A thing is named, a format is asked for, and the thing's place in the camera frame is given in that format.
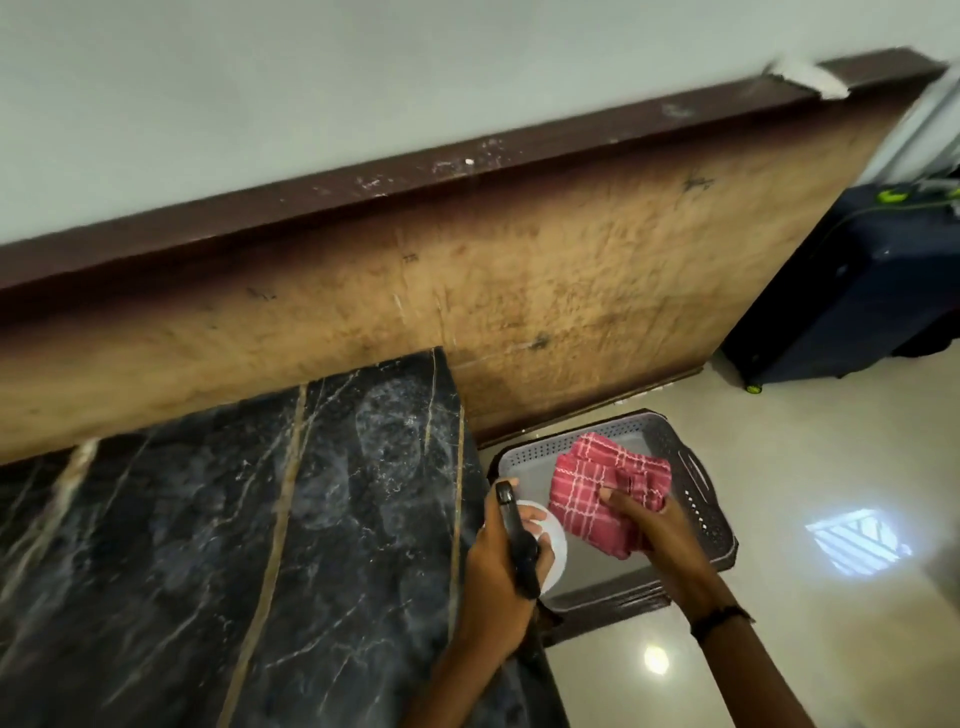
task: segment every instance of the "tiled floor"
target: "tiled floor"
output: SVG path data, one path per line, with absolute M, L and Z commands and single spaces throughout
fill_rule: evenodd
M 740 540 L 727 582 L 817 724 L 960 725 L 960 345 L 761 395 L 725 364 L 528 436 L 666 415 Z M 732 725 L 676 607 L 548 657 L 574 728 Z

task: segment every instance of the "marble slab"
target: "marble slab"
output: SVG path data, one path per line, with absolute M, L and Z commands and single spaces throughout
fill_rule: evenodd
M 4 466 L 0 724 L 395 726 L 486 490 L 439 349 Z M 534 650 L 471 725 L 562 720 Z

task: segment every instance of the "gray plastic basket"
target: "gray plastic basket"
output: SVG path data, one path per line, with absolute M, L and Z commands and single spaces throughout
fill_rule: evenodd
M 668 460 L 672 495 L 684 507 L 710 561 L 718 570 L 733 566 L 736 538 L 720 510 L 707 471 L 658 412 L 640 410 L 504 448 L 491 463 L 490 479 L 517 477 L 520 497 L 546 505 L 557 455 L 569 451 L 587 432 L 599 432 L 632 452 Z M 579 539 L 570 537 L 567 543 L 564 576 L 541 601 L 555 622 L 543 635 L 544 643 L 554 644 L 669 604 L 643 554 L 619 561 Z

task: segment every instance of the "black bracelet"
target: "black bracelet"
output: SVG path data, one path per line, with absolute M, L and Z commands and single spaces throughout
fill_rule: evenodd
M 709 636 L 710 632 L 728 619 L 734 617 L 742 617 L 750 624 L 755 622 L 754 618 L 747 614 L 747 610 L 737 604 L 732 604 L 729 607 L 716 609 L 706 617 L 697 619 L 690 625 L 690 634 L 693 635 L 693 639 L 697 641 L 697 644 L 703 646 L 704 640 Z

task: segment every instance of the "cloth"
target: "cloth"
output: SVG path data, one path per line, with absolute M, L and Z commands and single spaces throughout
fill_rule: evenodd
M 652 511 L 670 492 L 670 463 L 638 455 L 596 432 L 582 435 L 557 457 L 547 508 L 567 533 L 618 559 L 645 546 L 629 519 L 600 500 L 600 488 L 622 491 Z

